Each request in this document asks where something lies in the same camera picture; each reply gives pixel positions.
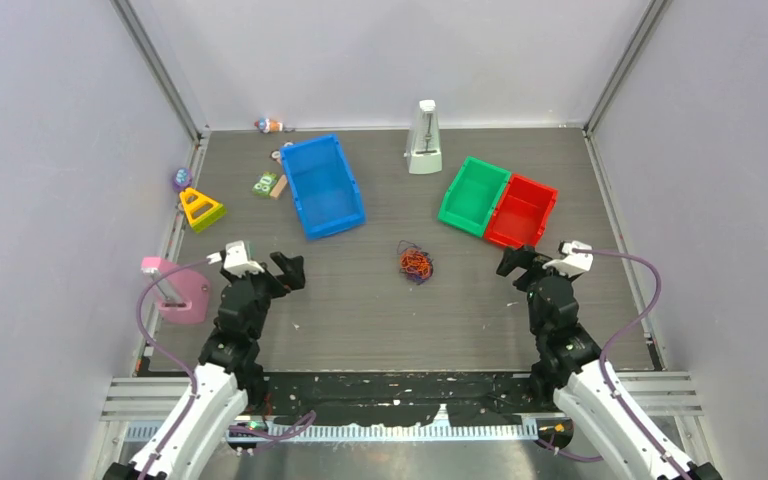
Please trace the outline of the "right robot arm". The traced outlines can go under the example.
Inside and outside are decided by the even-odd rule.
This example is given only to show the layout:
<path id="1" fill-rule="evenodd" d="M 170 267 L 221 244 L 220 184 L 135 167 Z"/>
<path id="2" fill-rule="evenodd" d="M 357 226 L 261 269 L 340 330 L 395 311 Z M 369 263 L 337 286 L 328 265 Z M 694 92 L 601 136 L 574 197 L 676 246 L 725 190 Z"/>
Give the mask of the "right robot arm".
<path id="1" fill-rule="evenodd" d="M 580 323 L 573 283 L 601 250 L 563 241 L 558 252 L 552 258 L 529 245 L 507 247 L 496 269 L 503 277 L 523 272 L 513 285 L 526 296 L 538 352 L 529 378 L 534 403 L 564 413 L 620 479 L 720 478 L 714 465 L 670 441 L 623 386 L 607 353 L 625 332 L 599 346 Z"/>

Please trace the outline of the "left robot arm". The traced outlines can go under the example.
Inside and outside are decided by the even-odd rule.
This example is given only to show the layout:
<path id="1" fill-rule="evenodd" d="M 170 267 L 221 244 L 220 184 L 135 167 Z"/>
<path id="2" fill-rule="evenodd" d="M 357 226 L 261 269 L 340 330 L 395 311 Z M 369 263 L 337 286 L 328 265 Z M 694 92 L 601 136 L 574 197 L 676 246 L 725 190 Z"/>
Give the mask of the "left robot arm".
<path id="1" fill-rule="evenodd" d="M 196 479 L 235 418 L 265 405 L 268 383 L 257 357 L 269 308 L 306 284 L 303 256 L 276 251 L 270 258 L 279 274 L 251 259 L 242 241 L 206 258 L 228 284 L 198 363 L 186 371 L 189 387 L 143 449 L 127 463 L 112 463 L 105 478 Z"/>

